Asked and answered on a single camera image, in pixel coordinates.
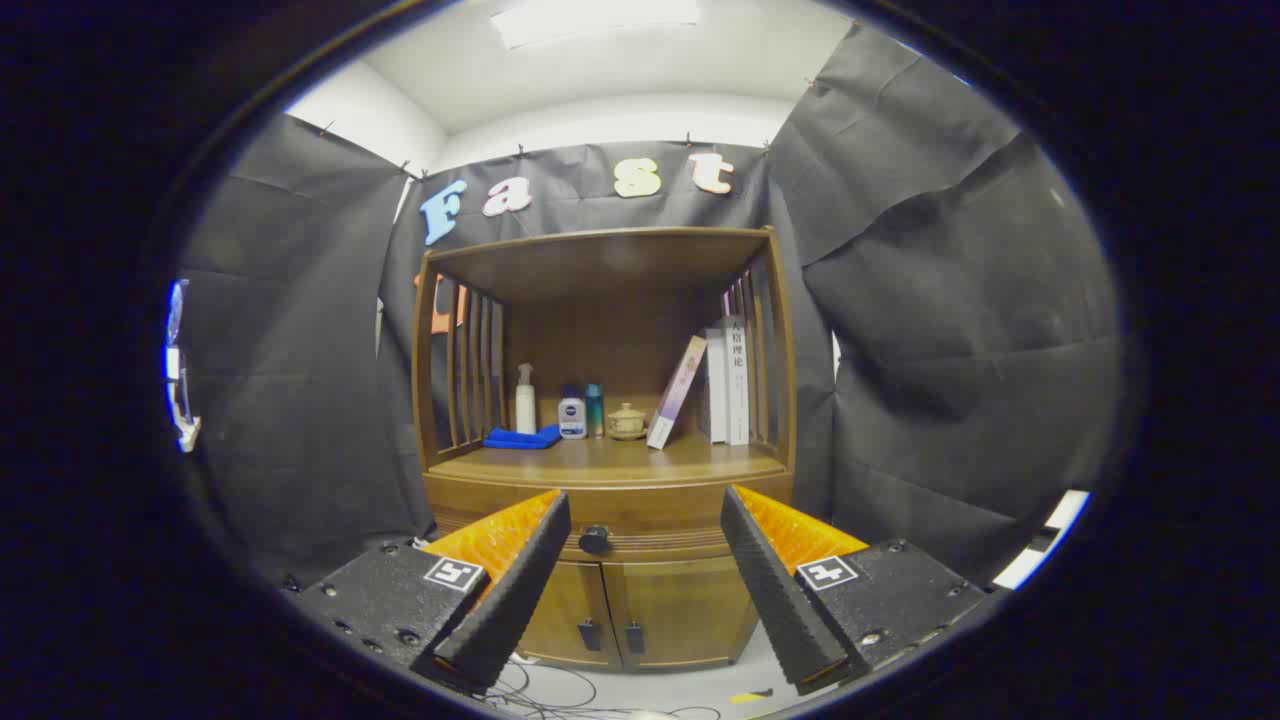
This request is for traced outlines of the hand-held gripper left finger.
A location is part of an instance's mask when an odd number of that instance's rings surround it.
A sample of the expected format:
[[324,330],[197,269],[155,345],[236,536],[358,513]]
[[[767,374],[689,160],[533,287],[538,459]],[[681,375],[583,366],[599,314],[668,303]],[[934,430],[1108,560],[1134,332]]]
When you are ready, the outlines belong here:
[[351,648],[453,691],[494,685],[571,528],[552,489],[431,543],[385,543],[285,593]]

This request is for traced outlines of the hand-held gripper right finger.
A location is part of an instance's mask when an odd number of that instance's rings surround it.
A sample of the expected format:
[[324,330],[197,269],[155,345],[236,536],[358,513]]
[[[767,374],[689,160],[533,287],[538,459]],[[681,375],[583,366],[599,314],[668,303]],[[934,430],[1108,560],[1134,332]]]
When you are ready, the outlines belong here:
[[867,543],[744,486],[726,489],[719,524],[799,694],[897,666],[1006,601],[908,539]]

